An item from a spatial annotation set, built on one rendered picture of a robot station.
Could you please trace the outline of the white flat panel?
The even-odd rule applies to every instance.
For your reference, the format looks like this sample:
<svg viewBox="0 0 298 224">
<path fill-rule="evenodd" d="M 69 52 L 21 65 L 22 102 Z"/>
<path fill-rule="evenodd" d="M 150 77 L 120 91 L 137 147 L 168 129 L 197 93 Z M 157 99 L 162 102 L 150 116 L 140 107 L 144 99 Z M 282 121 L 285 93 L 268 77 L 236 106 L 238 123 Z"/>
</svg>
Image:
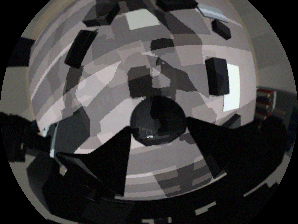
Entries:
<svg viewBox="0 0 298 224">
<path fill-rule="evenodd" d="M 227 73 L 229 73 L 230 95 L 223 95 L 222 112 L 230 111 L 230 109 L 238 108 L 239 105 L 239 68 L 233 64 L 227 63 Z"/>
</svg>

